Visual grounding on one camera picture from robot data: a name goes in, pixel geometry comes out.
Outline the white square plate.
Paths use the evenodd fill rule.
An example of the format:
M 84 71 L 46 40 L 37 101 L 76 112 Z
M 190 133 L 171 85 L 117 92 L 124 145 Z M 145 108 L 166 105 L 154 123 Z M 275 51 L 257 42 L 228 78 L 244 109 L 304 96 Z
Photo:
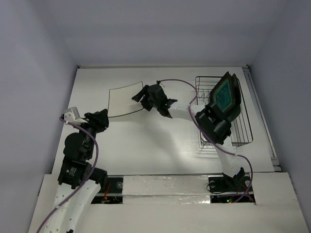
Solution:
M 132 97 L 143 89 L 143 82 L 109 90 L 108 117 L 120 117 L 143 109 Z

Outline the teal square plate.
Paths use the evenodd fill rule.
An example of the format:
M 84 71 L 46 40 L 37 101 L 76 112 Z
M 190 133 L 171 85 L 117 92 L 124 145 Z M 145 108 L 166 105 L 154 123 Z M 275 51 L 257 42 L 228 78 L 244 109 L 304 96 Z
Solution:
M 224 114 L 228 114 L 234 107 L 233 81 L 229 72 L 211 90 L 209 101 L 215 103 Z

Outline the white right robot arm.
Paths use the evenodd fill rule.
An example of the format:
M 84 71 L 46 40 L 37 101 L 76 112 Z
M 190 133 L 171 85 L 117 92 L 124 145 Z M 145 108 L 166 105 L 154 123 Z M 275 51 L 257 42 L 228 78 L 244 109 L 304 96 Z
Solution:
M 221 162 L 225 187 L 235 190 L 241 185 L 245 170 L 238 165 L 239 155 L 233 152 L 227 140 L 231 136 L 231 122 L 215 103 L 210 102 L 203 106 L 170 99 L 159 84 L 145 85 L 132 100 L 141 103 L 147 111 L 155 108 L 163 117 L 192 121 L 215 147 Z

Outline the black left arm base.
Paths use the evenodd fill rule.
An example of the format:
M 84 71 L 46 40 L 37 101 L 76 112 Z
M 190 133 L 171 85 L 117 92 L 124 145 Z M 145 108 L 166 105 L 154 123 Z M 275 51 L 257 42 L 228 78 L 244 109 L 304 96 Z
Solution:
M 123 189 L 123 176 L 109 176 L 107 185 L 103 192 L 108 191 L 108 194 L 121 194 Z

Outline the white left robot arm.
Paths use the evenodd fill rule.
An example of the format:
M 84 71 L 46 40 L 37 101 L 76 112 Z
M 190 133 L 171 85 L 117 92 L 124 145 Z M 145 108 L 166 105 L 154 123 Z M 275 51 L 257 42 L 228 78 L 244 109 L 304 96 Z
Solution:
M 96 135 L 109 126 L 108 110 L 80 117 L 76 107 L 68 108 L 60 121 L 77 129 L 65 138 L 63 161 L 51 212 L 37 229 L 38 233 L 75 233 L 98 192 L 108 187 L 107 171 L 89 161 L 99 158 Z

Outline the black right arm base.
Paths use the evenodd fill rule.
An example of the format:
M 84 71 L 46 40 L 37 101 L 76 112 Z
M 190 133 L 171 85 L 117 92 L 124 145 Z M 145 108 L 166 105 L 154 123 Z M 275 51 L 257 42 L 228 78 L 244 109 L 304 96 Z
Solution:
M 249 185 L 250 176 L 245 174 L 244 169 L 241 167 L 240 171 L 230 177 L 225 175 L 214 176 L 208 178 L 208 186 L 211 193 L 226 193 L 226 192 L 240 192 L 245 190 Z

